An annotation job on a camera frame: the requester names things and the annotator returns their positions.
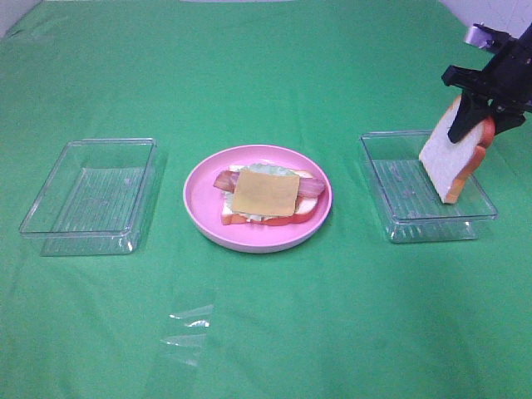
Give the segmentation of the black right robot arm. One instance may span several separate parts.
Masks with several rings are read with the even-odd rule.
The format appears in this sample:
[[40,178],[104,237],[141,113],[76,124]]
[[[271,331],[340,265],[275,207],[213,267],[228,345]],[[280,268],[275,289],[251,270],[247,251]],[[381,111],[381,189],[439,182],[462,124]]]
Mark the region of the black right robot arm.
[[447,135],[461,141],[477,124],[491,117],[495,133],[525,123],[531,111],[531,28],[520,37],[474,24],[465,41],[493,57],[481,70],[449,66],[441,76],[447,86],[462,90],[458,112]]

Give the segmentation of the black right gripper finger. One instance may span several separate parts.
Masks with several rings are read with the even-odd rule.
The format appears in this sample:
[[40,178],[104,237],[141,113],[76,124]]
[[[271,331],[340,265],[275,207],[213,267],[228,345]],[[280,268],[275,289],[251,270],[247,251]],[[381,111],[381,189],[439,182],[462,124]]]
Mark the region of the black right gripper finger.
[[519,127],[525,123],[525,116],[522,113],[512,112],[496,112],[493,115],[495,125],[495,134],[498,135],[504,131],[508,131]]
[[448,130],[451,143],[460,142],[469,132],[487,118],[487,99],[475,93],[462,93],[455,119]]

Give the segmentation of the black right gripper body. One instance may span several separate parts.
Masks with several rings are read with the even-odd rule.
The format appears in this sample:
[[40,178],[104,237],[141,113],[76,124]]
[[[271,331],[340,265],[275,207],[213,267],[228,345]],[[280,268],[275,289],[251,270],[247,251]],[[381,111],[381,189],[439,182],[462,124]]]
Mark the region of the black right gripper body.
[[482,70],[449,66],[441,79],[480,99],[495,102],[495,109],[531,112],[531,40],[509,40]]

